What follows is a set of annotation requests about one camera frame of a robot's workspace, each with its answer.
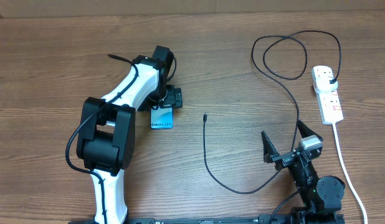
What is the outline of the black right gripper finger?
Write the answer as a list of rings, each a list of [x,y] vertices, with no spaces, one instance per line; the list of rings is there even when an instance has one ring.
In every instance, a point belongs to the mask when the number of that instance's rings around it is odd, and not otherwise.
[[[278,156],[278,151],[275,146],[272,144],[271,140],[267,136],[265,131],[261,132],[262,142],[264,146],[264,162],[273,163],[274,157]]]
[[[306,137],[310,137],[312,135],[315,135],[319,140],[322,140],[323,138],[317,134],[316,132],[314,132],[313,130],[311,130],[307,125],[304,124],[303,121],[301,120],[298,120],[297,121],[297,127],[299,129],[299,132],[301,134],[301,137],[302,138],[306,138]]]

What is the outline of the blue Galaxy smartphone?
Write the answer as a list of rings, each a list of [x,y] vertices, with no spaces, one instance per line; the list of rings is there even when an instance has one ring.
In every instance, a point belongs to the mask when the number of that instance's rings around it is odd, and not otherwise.
[[[173,109],[158,108],[150,111],[151,129],[172,129],[173,128]]]

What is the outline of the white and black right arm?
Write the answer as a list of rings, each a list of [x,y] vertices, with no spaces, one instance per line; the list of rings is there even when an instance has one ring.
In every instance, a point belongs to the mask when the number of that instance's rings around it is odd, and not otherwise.
[[[344,217],[338,211],[341,210],[345,183],[332,175],[318,177],[312,160],[321,155],[323,138],[300,120],[297,121],[297,128],[302,137],[298,147],[285,154],[279,154],[265,131],[261,132],[264,162],[274,163],[277,171],[287,168],[297,191],[272,214],[259,215],[259,223],[343,224]],[[288,214],[278,214],[279,209],[296,195],[301,197],[303,206],[293,207]]]

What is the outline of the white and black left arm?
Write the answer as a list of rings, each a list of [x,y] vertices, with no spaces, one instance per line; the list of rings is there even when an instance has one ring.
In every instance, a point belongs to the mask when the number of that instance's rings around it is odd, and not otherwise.
[[[177,67],[169,48],[158,45],[152,56],[139,55],[127,62],[130,72],[114,90],[85,100],[80,125],[65,149],[69,160],[72,142],[77,141],[76,154],[84,167],[69,167],[92,177],[96,214],[90,223],[128,220],[124,176],[135,150],[136,112],[174,110],[183,105],[181,89],[168,83]]]

